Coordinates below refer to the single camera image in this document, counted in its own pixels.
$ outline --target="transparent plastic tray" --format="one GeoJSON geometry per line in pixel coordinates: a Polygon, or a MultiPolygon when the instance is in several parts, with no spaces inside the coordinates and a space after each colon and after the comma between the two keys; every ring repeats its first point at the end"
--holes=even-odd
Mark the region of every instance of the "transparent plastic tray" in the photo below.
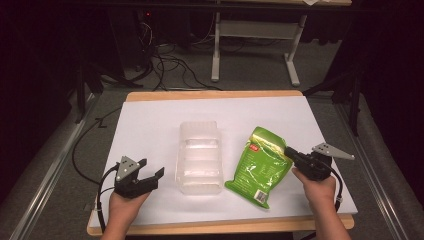
{"type": "Polygon", "coordinates": [[[221,139],[214,121],[183,122],[175,180],[187,195],[217,194],[224,185],[221,139]]]}

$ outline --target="white paper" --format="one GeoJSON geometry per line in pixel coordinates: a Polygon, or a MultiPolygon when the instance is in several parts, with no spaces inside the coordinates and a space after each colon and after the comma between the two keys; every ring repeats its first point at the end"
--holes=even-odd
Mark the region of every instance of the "white paper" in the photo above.
{"type": "MultiPolygon", "coordinates": [[[[175,183],[175,164],[179,126],[185,121],[217,122],[222,138],[224,181],[233,179],[244,145],[257,126],[281,136],[288,146],[305,154],[325,142],[306,98],[301,96],[126,102],[105,172],[122,156],[134,161],[147,158],[139,179],[165,167],[159,188],[150,194],[133,225],[311,215],[303,187],[291,171],[270,192],[268,210],[226,188],[218,195],[183,195],[175,183]]],[[[113,186],[114,176],[113,173],[106,179],[103,189],[113,186]]],[[[105,219],[110,193],[101,196],[105,219]]],[[[346,186],[343,199],[339,213],[356,213],[346,186]]],[[[89,226],[100,226],[95,213],[89,226]]]]}

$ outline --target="wire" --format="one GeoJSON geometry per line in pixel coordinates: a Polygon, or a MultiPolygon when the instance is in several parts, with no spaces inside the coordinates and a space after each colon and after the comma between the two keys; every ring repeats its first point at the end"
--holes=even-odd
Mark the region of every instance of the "wire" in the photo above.
{"type": "Polygon", "coordinates": [[[214,47],[215,43],[213,42],[213,40],[214,40],[214,38],[210,38],[210,39],[203,41],[201,43],[196,43],[196,44],[192,45],[192,47],[196,48],[196,49],[200,49],[200,50],[209,50],[209,49],[214,47]]]}
{"type": "Polygon", "coordinates": [[[191,86],[190,84],[188,84],[187,82],[186,82],[186,80],[185,80],[185,78],[184,78],[184,76],[185,76],[185,74],[186,74],[186,72],[187,72],[187,70],[192,74],[192,76],[193,76],[193,78],[194,78],[194,80],[199,84],[199,85],[201,85],[201,87],[200,88],[198,88],[198,89],[203,89],[203,90],[205,90],[205,89],[209,89],[209,90],[219,90],[219,91],[222,91],[222,89],[220,89],[220,88],[218,88],[218,87],[215,87],[215,86],[209,86],[209,85],[206,85],[206,84],[204,84],[204,83],[202,83],[201,81],[199,81],[198,79],[197,79],[197,77],[196,77],[196,74],[195,74],[195,72],[188,66],[188,64],[184,61],[184,60],[182,60],[182,59],[180,59],[180,58],[176,58],[176,57],[174,57],[174,56],[172,56],[172,55],[165,55],[165,56],[154,56],[154,57],[157,57],[157,58],[159,58],[159,60],[160,60],[160,65],[162,66],[162,68],[160,69],[160,70],[162,70],[162,72],[165,72],[165,71],[170,71],[170,70],[174,70],[174,69],[176,69],[178,66],[181,66],[182,68],[183,68],[183,74],[182,74],[182,79],[183,79],[183,82],[184,82],[184,84],[185,85],[187,85],[189,88],[198,88],[198,87],[194,87],[194,86],[191,86]],[[172,67],[171,69],[169,69],[169,70],[166,70],[165,69],[165,66],[164,66],[164,62],[172,62],[172,63],[176,63],[176,66],[174,66],[174,67],[172,67]]]}
{"type": "Polygon", "coordinates": [[[107,191],[112,190],[112,189],[114,189],[114,188],[115,188],[115,187],[106,188],[105,190],[103,190],[103,191],[100,193],[100,195],[101,195],[101,194],[103,194],[104,192],[107,192],[107,191]]]}
{"type": "Polygon", "coordinates": [[[109,115],[111,115],[112,113],[114,113],[114,112],[116,112],[116,111],[118,111],[119,109],[121,109],[122,107],[119,107],[119,108],[117,108],[117,109],[115,109],[115,110],[113,110],[113,111],[111,111],[111,112],[109,112],[108,114],[106,114],[105,116],[103,116],[103,117],[101,117],[101,118],[96,118],[96,121],[90,126],[90,127],[88,127],[88,129],[87,130],[85,130],[79,137],[78,137],[78,139],[77,139],[77,141],[75,142],[75,145],[74,145],[74,147],[73,147],[73,149],[72,149],[72,165],[74,166],[74,169],[75,169],[75,171],[81,176],[81,177],[83,177],[84,179],[86,179],[87,181],[89,181],[89,182],[92,182],[92,183],[94,183],[94,184],[96,184],[96,185],[99,185],[100,184],[100,182],[98,182],[98,181],[96,181],[96,180],[94,180],[94,179],[92,179],[92,178],[90,178],[90,177],[88,177],[88,176],[86,176],[84,173],[82,173],[79,169],[78,169],[78,166],[77,166],[77,164],[76,164],[76,161],[75,161],[75,152],[76,152],[76,149],[77,149],[77,147],[78,147],[78,144],[81,142],[81,140],[84,138],[84,136],[91,130],[91,129],[93,129],[93,127],[94,126],[96,126],[98,123],[101,123],[101,122],[103,122],[103,120],[106,118],[106,117],[108,117],[109,115]]]}
{"type": "Polygon", "coordinates": [[[154,72],[156,73],[156,75],[159,77],[159,83],[156,85],[156,87],[154,87],[153,88],[153,92],[154,91],[156,91],[159,87],[162,87],[162,89],[163,90],[165,90],[166,91],[166,87],[165,87],[165,85],[163,84],[163,76],[165,75],[165,65],[164,65],[164,63],[163,63],[163,60],[162,60],[162,57],[159,55],[159,54],[157,54],[157,56],[156,56],[157,58],[159,58],[159,63],[162,65],[162,74],[159,74],[154,68],[153,68],[153,70],[154,70],[154,72]]]}
{"type": "Polygon", "coordinates": [[[240,41],[240,38],[238,38],[238,37],[224,37],[223,39],[226,39],[226,40],[238,40],[238,41],[235,41],[236,43],[240,43],[241,42],[241,45],[240,46],[238,46],[236,49],[234,49],[234,50],[225,50],[224,48],[223,48],[223,46],[224,46],[224,44],[223,43],[221,43],[220,44],[220,48],[219,48],[219,50],[220,51],[223,51],[223,52],[229,52],[229,53],[235,53],[235,52],[238,52],[238,51],[240,51],[241,49],[243,49],[243,47],[246,45],[246,41],[243,41],[243,40],[241,40],[240,41]]]}
{"type": "Polygon", "coordinates": [[[175,50],[176,46],[177,46],[176,44],[160,44],[160,45],[156,46],[157,47],[157,53],[158,54],[169,54],[169,53],[171,53],[175,50]],[[159,53],[159,48],[167,47],[167,46],[172,46],[171,50],[168,50],[167,52],[159,53]]]}
{"type": "Polygon", "coordinates": [[[142,22],[140,24],[146,27],[146,31],[144,31],[143,37],[142,38],[138,37],[138,39],[140,40],[140,43],[141,43],[141,45],[143,45],[143,47],[144,47],[144,43],[143,43],[144,37],[147,34],[147,30],[150,30],[150,34],[149,34],[150,35],[150,39],[149,39],[149,44],[147,45],[147,48],[148,48],[152,44],[153,31],[152,31],[152,28],[148,24],[146,24],[144,22],[142,22]]]}
{"type": "Polygon", "coordinates": [[[334,206],[336,208],[336,212],[337,212],[340,208],[341,202],[343,201],[342,200],[343,181],[342,181],[342,178],[340,177],[340,175],[336,172],[336,170],[334,170],[332,167],[328,166],[327,164],[325,164],[323,162],[321,162],[321,164],[323,166],[325,166],[327,169],[329,169],[334,174],[334,176],[336,176],[336,178],[339,182],[339,191],[338,191],[337,196],[336,196],[336,203],[334,204],[334,206]]]}
{"type": "Polygon", "coordinates": [[[103,67],[99,66],[96,63],[89,63],[89,65],[91,67],[93,67],[93,69],[97,73],[99,73],[100,75],[106,75],[106,76],[108,76],[108,77],[110,77],[111,79],[114,80],[114,81],[108,81],[108,80],[106,80],[104,78],[101,78],[101,80],[103,82],[106,82],[106,83],[109,83],[109,84],[123,84],[123,85],[125,85],[127,87],[132,87],[132,88],[142,88],[143,87],[142,84],[136,84],[134,82],[135,81],[138,81],[140,79],[145,78],[147,75],[149,75],[152,72],[151,64],[149,62],[149,63],[147,63],[147,67],[146,67],[146,69],[145,69],[145,71],[143,73],[141,73],[140,75],[138,75],[138,76],[136,76],[136,77],[134,77],[132,79],[126,79],[124,77],[118,76],[118,75],[116,75],[116,74],[114,74],[114,73],[112,73],[112,72],[104,69],[103,67]]]}
{"type": "Polygon", "coordinates": [[[116,163],[116,165],[112,168],[110,168],[109,170],[107,170],[107,172],[103,175],[102,179],[100,180],[99,183],[99,188],[97,191],[97,216],[99,218],[99,222],[100,222],[100,227],[102,228],[102,232],[105,232],[106,229],[106,224],[105,224],[105,219],[103,217],[103,212],[102,212],[102,203],[100,201],[100,195],[102,195],[102,186],[103,186],[103,182],[105,181],[106,177],[113,171],[118,171],[119,168],[119,163],[116,163]]]}
{"type": "Polygon", "coordinates": [[[192,43],[191,45],[197,45],[197,44],[201,44],[201,43],[205,43],[205,42],[209,42],[209,41],[213,40],[213,39],[214,39],[213,37],[211,37],[211,38],[209,38],[209,39],[207,39],[207,38],[209,37],[209,35],[210,35],[210,34],[211,34],[211,32],[212,32],[212,29],[213,29],[213,25],[214,25],[214,23],[215,23],[215,14],[213,13],[213,14],[212,14],[212,21],[211,21],[211,25],[209,26],[209,31],[208,31],[208,33],[205,35],[205,37],[204,37],[202,40],[200,40],[200,41],[198,41],[198,42],[195,42],[195,43],[192,43]]]}

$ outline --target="green bag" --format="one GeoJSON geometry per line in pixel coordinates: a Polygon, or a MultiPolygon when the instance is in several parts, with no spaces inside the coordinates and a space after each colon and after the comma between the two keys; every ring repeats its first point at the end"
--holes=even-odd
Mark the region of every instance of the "green bag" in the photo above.
{"type": "Polygon", "coordinates": [[[244,147],[234,174],[225,187],[250,202],[269,209],[270,191],[284,178],[293,162],[284,155],[286,142],[281,137],[256,127],[244,147]]]}

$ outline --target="white table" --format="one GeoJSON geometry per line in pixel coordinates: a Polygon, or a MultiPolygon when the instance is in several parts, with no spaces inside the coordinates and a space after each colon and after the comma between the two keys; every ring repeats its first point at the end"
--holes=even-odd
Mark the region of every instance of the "white table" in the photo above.
{"type": "MultiPolygon", "coordinates": [[[[222,136],[224,180],[233,179],[244,144],[256,126],[283,137],[298,151],[309,153],[324,142],[309,104],[298,91],[156,92],[131,93],[124,103],[105,172],[123,155],[147,166],[139,178],[165,167],[159,188],[144,203],[128,234],[196,234],[272,232],[314,229],[312,213],[300,181],[291,173],[271,193],[269,210],[256,207],[224,189],[218,195],[185,196],[175,183],[179,125],[183,121],[215,120],[222,136]]],[[[112,174],[103,189],[113,186],[112,174]]],[[[108,218],[110,191],[102,195],[108,218]]],[[[339,210],[346,228],[353,227],[355,204],[345,188],[339,210]]],[[[97,212],[87,226],[101,234],[97,212]]]]}

